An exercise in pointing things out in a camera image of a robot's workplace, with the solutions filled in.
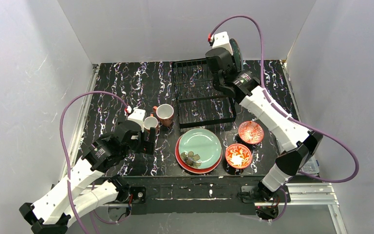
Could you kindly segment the dark blue glazed plate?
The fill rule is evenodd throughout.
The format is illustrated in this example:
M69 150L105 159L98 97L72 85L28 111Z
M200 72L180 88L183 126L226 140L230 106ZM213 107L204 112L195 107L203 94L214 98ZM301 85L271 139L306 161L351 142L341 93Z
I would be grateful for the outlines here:
M232 56L233 56L234 64L236 65L236 69L238 72L241 72L243 70L243 57L242 57L242 53L239 48L239 45L237 41L233 38L229 40L229 43L232 48L232 53L233 53Z

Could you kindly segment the black wire dish rack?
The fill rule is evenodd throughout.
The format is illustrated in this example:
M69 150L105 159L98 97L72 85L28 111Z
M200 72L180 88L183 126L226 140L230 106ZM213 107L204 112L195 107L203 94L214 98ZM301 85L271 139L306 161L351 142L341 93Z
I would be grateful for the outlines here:
M229 124L236 120L234 100L217 91L204 58L171 64L181 129Z

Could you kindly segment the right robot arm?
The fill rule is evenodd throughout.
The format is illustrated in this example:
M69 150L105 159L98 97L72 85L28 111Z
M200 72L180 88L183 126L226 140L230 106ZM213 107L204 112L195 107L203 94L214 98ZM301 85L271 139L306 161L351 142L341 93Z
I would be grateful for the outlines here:
M257 188L246 193L249 198L269 200L312 157L323 135L294 123L288 113L280 114L261 80L250 71L239 70L225 48L211 49L205 58L213 77L213 87L254 114L284 149Z

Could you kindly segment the light green flower plate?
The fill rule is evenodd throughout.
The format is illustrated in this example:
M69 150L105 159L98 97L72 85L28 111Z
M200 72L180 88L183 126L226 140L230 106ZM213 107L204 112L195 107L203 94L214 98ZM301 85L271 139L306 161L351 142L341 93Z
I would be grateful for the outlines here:
M178 153L187 166L205 170L215 166L222 154L218 137L210 130L195 128L184 133L178 141Z

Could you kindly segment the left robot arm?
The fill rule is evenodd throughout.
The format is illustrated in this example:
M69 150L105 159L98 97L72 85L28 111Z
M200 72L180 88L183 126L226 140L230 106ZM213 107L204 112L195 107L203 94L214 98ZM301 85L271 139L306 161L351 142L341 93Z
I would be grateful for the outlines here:
M77 216L84 216L113 201L130 203L133 199L131 187L118 175L105 179L85 194L82 192L129 153L152 155L156 132L154 127L145 129L134 121L125 120L113 133L102 134L46 195L19 208L31 231L35 234L64 234L77 221Z

